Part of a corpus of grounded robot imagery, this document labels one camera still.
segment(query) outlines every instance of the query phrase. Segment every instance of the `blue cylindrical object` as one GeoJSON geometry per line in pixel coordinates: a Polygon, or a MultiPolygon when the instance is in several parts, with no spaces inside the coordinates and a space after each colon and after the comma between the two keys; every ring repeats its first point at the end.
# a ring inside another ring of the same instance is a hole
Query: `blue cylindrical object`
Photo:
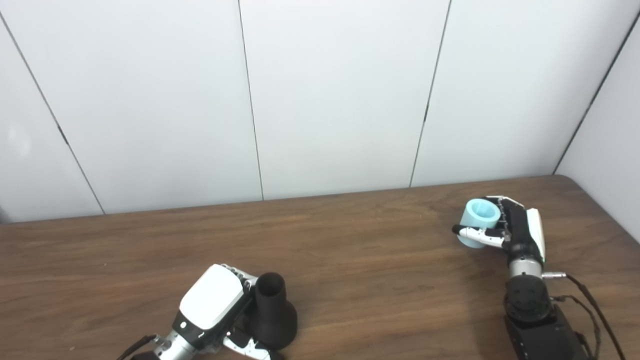
{"type": "MultiPolygon", "coordinates": [[[[484,199],[471,199],[465,206],[465,212],[462,213],[460,225],[493,228],[498,223],[499,218],[500,209],[494,203],[484,199]]],[[[458,239],[468,247],[478,249],[486,246],[477,241],[463,238],[460,235],[458,235],[458,239]]]]}

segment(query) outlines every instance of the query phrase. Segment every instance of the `white wall panel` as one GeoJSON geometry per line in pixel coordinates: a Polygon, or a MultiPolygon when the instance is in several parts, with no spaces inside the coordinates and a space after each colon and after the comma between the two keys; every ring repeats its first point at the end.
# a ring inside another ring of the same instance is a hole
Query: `white wall panel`
{"type": "Polygon", "coordinates": [[[413,185],[551,174],[638,0],[454,0],[413,185]]]}
{"type": "Polygon", "coordinates": [[[640,28],[636,25],[557,173],[640,241],[640,28]]]}
{"type": "Polygon", "coordinates": [[[241,0],[266,199],[408,186],[447,0],[241,0]]]}
{"type": "Polygon", "coordinates": [[[0,10],[107,213],[261,199],[237,1],[0,10]]]}
{"type": "Polygon", "coordinates": [[[0,21],[0,221],[102,214],[0,21]]]}

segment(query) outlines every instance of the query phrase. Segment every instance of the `robotic hand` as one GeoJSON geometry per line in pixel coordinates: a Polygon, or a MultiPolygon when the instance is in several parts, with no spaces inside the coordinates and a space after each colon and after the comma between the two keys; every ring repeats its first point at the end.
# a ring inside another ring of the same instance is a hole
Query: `robotic hand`
{"type": "MultiPolygon", "coordinates": [[[[258,278],[228,265],[213,265],[182,298],[169,335],[165,338],[158,335],[145,336],[128,348],[118,360],[124,360],[151,341],[157,344],[155,350],[136,354],[131,360],[191,360],[196,354],[217,352],[223,345],[252,359],[284,360],[280,354],[270,350],[268,345],[235,326],[254,303],[257,283],[260,281],[264,281],[265,286],[269,287],[268,295],[271,298],[279,296],[284,306],[284,281],[279,275],[269,273],[258,278]]],[[[285,338],[279,339],[279,344],[283,345],[280,348],[288,345],[297,331],[295,309],[290,304],[288,309],[288,329],[284,334],[285,338]]],[[[271,335],[278,333],[277,329],[268,330],[271,335]]]]}
{"type": "Polygon", "coordinates": [[[509,281],[504,297],[504,321],[518,358],[590,359],[591,351],[584,336],[569,326],[560,308],[549,297],[543,281],[566,274],[542,271],[545,240],[540,213],[537,209],[525,209],[508,197],[487,196],[484,199],[500,209],[501,217],[495,229],[454,225],[452,230],[462,237],[501,247],[507,254],[509,281]]]}

